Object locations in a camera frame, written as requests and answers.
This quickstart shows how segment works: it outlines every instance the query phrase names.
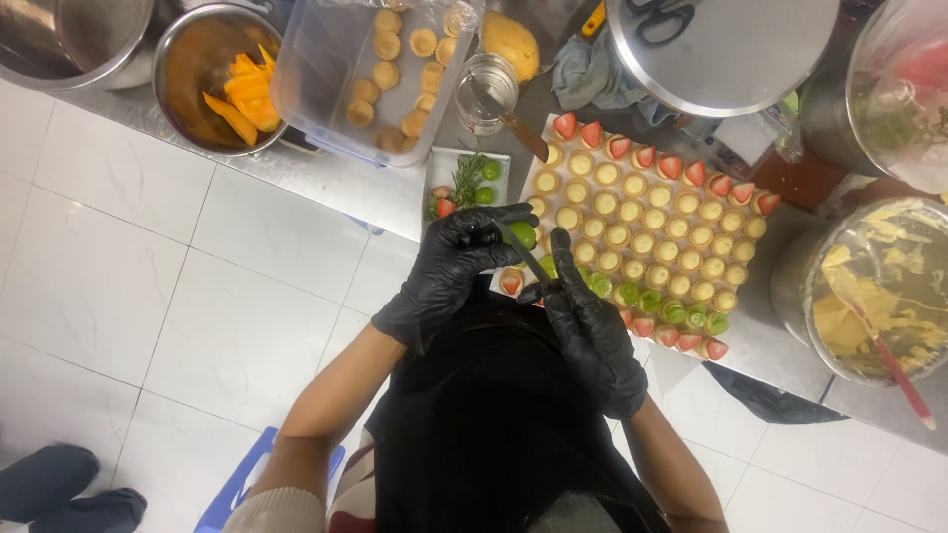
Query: kitchen knife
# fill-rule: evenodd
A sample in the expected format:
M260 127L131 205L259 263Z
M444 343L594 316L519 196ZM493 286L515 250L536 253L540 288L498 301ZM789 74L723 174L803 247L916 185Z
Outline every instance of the kitchen knife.
M533 254L530 253L530 250L528 250L526 246L520 242L520 239L518 239L517 235L515 235L514 232L510 230L509 226L503 224L503 222L499 220L494 221L494 226L497 226L497 229L501 231L501 235L503 235L503 237L507 240L507 243L514 247L514 250L516 250L517 254L520 256L520 259L522 259L527 264L527 267L530 268L530 271L534 273L539 285L543 287L543 294L547 294L551 288L556 286L556 282L550 279L550 276L546 273L546 270L544 270L543 267L539 265L537 258L534 257Z
M514 137L516 137L523 146L526 146L527 150L532 152L534 156L537 156L540 161L545 162L547 158L550 157L550 147L546 145L546 141L537 135L537 132L530 129L530 126L521 122L513 112L504 109L503 104L491 96L490 93L487 92L486 87L478 82L470 71L467 72L467 83L470 85L471 91L481 105L484 106L487 111L496 114L498 118L501 119L503 125L507 126L514 134Z

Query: white sweater sleeve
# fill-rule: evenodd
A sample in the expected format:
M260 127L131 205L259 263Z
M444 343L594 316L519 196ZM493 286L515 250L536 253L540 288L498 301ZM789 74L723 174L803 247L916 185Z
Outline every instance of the white sweater sleeve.
M273 488L243 502L221 533L323 533L326 510L301 488Z

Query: black scissor handle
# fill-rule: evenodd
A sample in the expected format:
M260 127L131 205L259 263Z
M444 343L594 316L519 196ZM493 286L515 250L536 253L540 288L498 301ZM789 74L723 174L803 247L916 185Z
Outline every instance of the black scissor handle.
M693 18L695 18L695 7L690 4L681 6L680 8L673 9L671 11L657 11L639 24L639 27L635 29L635 36L638 37L639 41L646 48L658 48L659 46L665 46L675 39L678 39L678 36L682 34L684 29L687 28L689 24L691 24L691 19ZM665 21L674 19L678 19L682 22L682 25L678 28L678 31L676 31L674 35L661 41L650 41L646 39L647 29L658 26Z
M648 0L645 4L636 4L635 0L626 0L626 6L629 7L629 11L641 15L642 13L651 13L659 10L665 1L666 0Z

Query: red fruit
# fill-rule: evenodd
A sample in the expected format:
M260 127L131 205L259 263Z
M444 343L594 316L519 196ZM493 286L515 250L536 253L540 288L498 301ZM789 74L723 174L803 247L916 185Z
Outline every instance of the red fruit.
M655 162L655 147L640 146L639 148L635 149L634 156L635 162L638 163L639 168L651 168L652 163Z
M675 342L678 342L678 330L675 329L675 326L664 324L658 326L658 329L655 330L655 341L663 345L665 348L672 348L675 346Z
M626 156L629 153L629 148L632 146L632 139L620 137L614 138L609 141L609 155L613 159L619 160Z
M661 156L658 159L658 174L665 179L678 179L682 173L682 161L676 156Z
M442 185L441 187L435 187L434 189L431 189L431 195L435 198L447 198L451 196L451 193L453 193L453 191L448 185Z
M675 344L678 346L678 349L687 352L688 350L693 349L702 341L702 336L697 333L691 333L690 331L685 331L678 337L678 342Z
M635 335L639 337L648 337L651 330L655 327L655 319L640 317L632 321L632 327L635 329Z
M576 115L572 111L553 120L553 129L564 140L572 140L576 135Z
M708 180L708 191L718 196L727 196L731 188L731 176L727 174L718 174Z
M444 198L438 200L438 218L445 218L458 209L457 204Z
M593 122L579 128L579 135L583 137L583 142L590 148L599 148L602 143L602 124Z
M734 196L734 199L740 204L744 205L747 203L747 200L751 199L751 194L754 193L754 184L753 183L739 183L734 186L734 189L731 189L731 195Z
M622 317L622 322L625 323L626 329L629 329L629 324L632 323L632 312L628 309L623 309L619 311L619 316Z
M688 168L684 169L682 181L695 187L704 185L704 163L695 161L688 165Z
M523 278L517 272L506 271L501 274L501 289L509 296L517 296L523 287Z
M716 361L724 357L727 353L727 344L717 339L705 339L698 345L698 355L702 359L711 359Z
M754 211L764 216L767 216L768 214L773 212L774 209L776 209L776 206L778 206L779 204L780 204L780 196L777 196L776 194L762 193L761 195L757 197L757 199L755 199L754 204L751 206L751 208Z

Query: hand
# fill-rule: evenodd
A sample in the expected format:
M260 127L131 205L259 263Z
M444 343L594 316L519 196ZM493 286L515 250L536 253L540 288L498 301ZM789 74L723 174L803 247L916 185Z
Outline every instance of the hand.
M418 348L421 323L446 322L464 305L474 277L489 268L522 261L513 247L491 231L495 219L504 224L539 224L530 204L472 208L431 223L418 257L402 289L372 317L375 329L391 335L410 350Z
M645 401L648 379L632 356L629 331L615 305L596 296L579 276L570 234L557 228L550 232L550 244L562 288L544 295L539 284L531 284L517 300L543 298L546 316L563 343L563 357L600 411L609 418L631 418Z

